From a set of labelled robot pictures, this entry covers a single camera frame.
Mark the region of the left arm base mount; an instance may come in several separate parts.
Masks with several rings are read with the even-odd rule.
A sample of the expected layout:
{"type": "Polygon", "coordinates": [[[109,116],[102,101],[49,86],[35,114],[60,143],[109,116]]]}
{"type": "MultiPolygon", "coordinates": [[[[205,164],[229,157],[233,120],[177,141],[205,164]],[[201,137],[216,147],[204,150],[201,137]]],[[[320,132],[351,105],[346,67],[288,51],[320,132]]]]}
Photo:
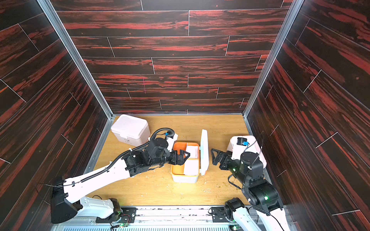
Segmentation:
{"type": "Polygon", "coordinates": [[[137,208],[135,207],[121,207],[120,212],[113,212],[107,218],[96,218],[95,222],[98,224],[129,224],[134,223],[136,218],[137,208]]]}

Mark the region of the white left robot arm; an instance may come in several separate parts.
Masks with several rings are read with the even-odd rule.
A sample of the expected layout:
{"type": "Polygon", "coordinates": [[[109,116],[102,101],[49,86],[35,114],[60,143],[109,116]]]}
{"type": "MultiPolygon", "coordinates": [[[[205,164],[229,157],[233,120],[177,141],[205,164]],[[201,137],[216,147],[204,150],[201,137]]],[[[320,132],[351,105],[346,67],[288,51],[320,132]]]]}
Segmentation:
{"type": "Polygon", "coordinates": [[[190,158],[190,153],[171,149],[169,140],[170,138],[154,138],[125,151],[109,165],[98,170],[68,179],[56,178],[51,194],[51,222],[59,224],[76,216],[117,218],[120,206],[116,199],[89,199],[92,205],[85,205],[84,199],[89,193],[111,183],[132,178],[165,164],[183,165],[190,158]]]}

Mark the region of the orange tray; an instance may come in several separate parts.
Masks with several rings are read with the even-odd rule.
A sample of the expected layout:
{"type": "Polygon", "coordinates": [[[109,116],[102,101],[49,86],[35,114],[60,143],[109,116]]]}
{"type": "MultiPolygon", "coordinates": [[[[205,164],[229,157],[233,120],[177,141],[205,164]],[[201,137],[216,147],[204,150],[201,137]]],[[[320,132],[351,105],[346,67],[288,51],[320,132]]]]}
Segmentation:
{"type": "Polygon", "coordinates": [[[194,178],[199,175],[199,145],[194,142],[176,142],[173,149],[184,160],[182,165],[173,165],[171,174],[176,177],[194,178]]]}

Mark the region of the white orange-trimmed medicine chest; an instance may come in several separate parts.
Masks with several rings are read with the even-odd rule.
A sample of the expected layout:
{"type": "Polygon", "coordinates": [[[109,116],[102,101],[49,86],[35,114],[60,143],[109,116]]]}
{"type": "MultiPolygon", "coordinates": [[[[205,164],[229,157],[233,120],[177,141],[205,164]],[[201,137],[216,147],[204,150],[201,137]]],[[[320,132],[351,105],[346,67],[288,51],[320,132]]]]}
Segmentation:
{"type": "Polygon", "coordinates": [[[196,183],[209,167],[208,132],[202,130],[200,144],[194,142],[175,142],[173,150],[179,157],[187,158],[183,165],[171,167],[172,179],[176,183],[196,183]]]}

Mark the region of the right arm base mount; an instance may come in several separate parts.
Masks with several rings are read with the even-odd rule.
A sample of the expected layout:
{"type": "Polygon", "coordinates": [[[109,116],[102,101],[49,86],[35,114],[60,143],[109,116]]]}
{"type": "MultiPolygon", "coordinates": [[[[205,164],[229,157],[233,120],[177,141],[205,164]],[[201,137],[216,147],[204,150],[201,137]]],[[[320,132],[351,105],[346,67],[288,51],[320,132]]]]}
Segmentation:
{"type": "Polygon", "coordinates": [[[224,207],[211,207],[208,213],[211,215],[213,223],[231,222],[226,216],[224,207]]]}

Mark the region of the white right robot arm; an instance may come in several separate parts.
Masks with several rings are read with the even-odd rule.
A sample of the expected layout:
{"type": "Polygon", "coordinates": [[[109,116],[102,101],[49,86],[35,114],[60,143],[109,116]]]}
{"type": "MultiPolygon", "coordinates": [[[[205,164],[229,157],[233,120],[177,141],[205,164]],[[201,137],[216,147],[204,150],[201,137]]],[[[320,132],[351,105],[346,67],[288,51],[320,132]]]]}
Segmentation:
{"type": "Polygon", "coordinates": [[[213,165],[231,172],[228,183],[241,190],[267,231],[290,229],[278,191],[264,177],[259,153],[245,151],[237,159],[232,159],[229,151],[212,149],[211,154],[213,165]]]}

